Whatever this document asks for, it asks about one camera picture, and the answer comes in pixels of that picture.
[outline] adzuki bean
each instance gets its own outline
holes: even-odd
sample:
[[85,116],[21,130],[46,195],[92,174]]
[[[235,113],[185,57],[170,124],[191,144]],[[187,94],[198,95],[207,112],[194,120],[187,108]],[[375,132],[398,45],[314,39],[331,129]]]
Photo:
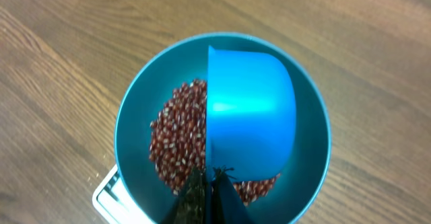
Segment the adzuki bean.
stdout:
[[[149,160],[155,163],[159,179],[178,195],[193,166],[205,167],[205,140],[207,115],[207,82],[194,79],[172,90],[172,98],[164,103],[163,110],[152,128]],[[266,196],[279,175],[263,181],[234,183],[244,205]]]

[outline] wooden table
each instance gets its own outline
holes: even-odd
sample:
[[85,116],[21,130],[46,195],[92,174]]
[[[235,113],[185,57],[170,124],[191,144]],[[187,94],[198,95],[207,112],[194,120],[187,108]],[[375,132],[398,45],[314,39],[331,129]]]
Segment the wooden table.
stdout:
[[283,48],[326,101],[301,223],[431,223],[431,0],[0,0],[0,223],[104,223],[91,195],[132,78],[220,30]]

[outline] blue measuring cup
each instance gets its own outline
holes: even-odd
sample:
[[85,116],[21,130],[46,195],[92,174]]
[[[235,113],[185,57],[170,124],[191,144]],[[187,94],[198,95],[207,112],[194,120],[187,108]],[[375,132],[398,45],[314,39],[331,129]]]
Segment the blue measuring cup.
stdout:
[[285,166],[294,143],[296,102],[274,56],[209,47],[206,163],[232,167],[233,181],[266,180]]

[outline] blue bowl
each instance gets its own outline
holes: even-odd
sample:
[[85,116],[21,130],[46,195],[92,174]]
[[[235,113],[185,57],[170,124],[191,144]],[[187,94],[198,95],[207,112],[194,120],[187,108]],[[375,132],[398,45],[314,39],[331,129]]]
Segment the blue bowl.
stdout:
[[296,100],[293,149],[274,189],[247,208],[255,223],[293,223],[321,189],[331,156],[331,131],[323,99],[305,70],[280,48],[252,36],[210,33],[180,41],[156,55],[138,73],[121,103],[114,132],[120,176],[133,200],[155,222],[175,196],[158,179],[148,160],[151,120],[157,118],[172,89],[183,81],[206,79],[208,47],[263,52],[277,58],[289,73]]

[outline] kitchen scale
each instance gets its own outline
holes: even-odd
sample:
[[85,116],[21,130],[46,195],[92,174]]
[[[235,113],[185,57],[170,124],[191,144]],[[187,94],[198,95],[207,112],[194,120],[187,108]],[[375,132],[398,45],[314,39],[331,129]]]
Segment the kitchen scale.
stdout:
[[110,224],[154,223],[135,204],[120,178],[115,165],[93,193],[94,208]]

